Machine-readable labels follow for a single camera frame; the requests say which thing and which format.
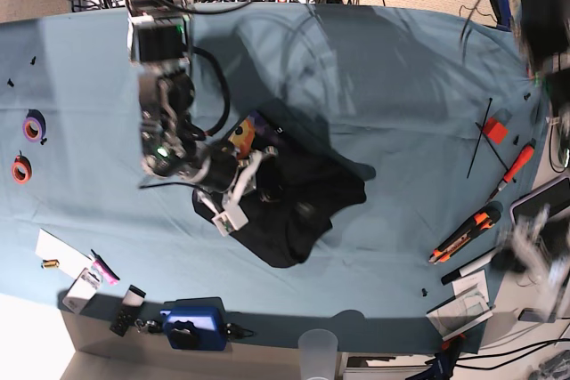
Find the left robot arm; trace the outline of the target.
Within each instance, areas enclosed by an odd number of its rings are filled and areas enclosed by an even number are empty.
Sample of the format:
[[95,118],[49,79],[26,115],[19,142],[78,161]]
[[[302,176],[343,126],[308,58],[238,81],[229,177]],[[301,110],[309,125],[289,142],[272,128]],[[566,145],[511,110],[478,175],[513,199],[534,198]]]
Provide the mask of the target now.
[[536,283],[522,321],[550,323],[569,309],[569,0],[509,0],[510,28],[532,77],[550,99],[560,175],[516,201],[505,242]]

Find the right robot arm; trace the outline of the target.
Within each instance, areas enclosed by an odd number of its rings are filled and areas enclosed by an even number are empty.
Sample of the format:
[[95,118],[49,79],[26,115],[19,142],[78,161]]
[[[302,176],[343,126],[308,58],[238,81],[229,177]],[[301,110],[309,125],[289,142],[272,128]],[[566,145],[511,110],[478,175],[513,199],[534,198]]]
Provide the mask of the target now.
[[[130,61],[140,66],[140,135],[145,172],[160,179],[177,176],[195,190],[199,203],[213,215],[224,235],[242,229],[248,217],[240,200],[257,186],[259,167],[277,156],[273,146],[242,150],[229,141],[212,141],[230,113],[231,95],[224,73],[212,54],[192,47],[193,0],[126,0]],[[224,108],[207,130],[191,121],[195,87],[192,55],[207,59],[219,80]]]

